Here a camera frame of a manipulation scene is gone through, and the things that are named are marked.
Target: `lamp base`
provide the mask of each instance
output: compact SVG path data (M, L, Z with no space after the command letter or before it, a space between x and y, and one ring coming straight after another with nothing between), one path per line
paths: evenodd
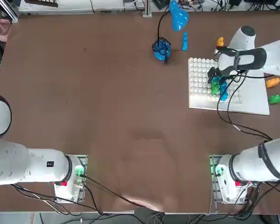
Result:
M171 55L171 44L165 38L160 37L152 45L153 53L156 59L167 62Z

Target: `blue desk lamp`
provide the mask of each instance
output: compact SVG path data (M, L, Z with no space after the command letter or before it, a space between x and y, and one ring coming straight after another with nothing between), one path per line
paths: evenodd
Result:
M165 13L161 16L158 25L158 39L153 43L152 49L154 52L154 56L158 60L164 61L165 64L167 64L168 58L171 55L171 44L164 37L160 37L160 25L164 16L167 15L169 12L172 15L172 29L174 31L179 31L183 29L189 20L189 14L183 9L179 8L176 0L172 0L170 2L169 11L165 10Z

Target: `pink object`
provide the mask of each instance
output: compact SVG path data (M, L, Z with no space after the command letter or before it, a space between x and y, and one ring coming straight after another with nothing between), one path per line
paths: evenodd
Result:
M9 34L10 21L0 19L0 41L6 42Z

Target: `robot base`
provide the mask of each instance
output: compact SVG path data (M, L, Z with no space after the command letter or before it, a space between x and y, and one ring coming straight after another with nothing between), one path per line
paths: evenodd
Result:
M73 202L84 201L85 178L78 175L86 175L87 155L68 155L72 163L70 178L61 185L54 184L55 196L71 200ZM57 203L70 203L65 200L55 199Z
M230 158L231 155L222 156L218 165L216 166L216 169L214 170L214 174L217 177L219 183L222 202L234 204L237 198L240 196L237 204L244 204L247 195L248 184L242 186L232 179L229 171Z

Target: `black band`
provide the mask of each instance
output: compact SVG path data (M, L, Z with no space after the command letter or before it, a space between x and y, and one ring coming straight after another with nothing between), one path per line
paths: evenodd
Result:
M56 185L61 185L62 182L67 182L70 179L71 172L73 170L73 164L71 163L70 157L68 155L65 156L67 161L69 162L69 170L62 181L55 182Z
M258 157L262 158L263 162L266 165L266 168L268 168L268 170L278 179L280 179L280 173L278 172L278 170L274 167L274 165L272 164L268 154L267 154L267 150L266 150L266 146L265 143L262 142L258 145Z
M240 179L238 179L238 177L236 176L234 170L233 170L233 160L234 158L237 156L238 154L232 155L230 160L229 160L229 172L230 172L230 176L232 177L232 179L234 181L241 181Z

